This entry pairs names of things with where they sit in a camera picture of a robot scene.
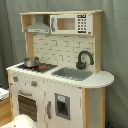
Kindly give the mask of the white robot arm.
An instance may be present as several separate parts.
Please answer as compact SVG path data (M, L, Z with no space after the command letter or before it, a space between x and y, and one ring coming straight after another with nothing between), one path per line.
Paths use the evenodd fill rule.
M21 114L16 116L10 123L0 128L37 128L35 122L27 115Z

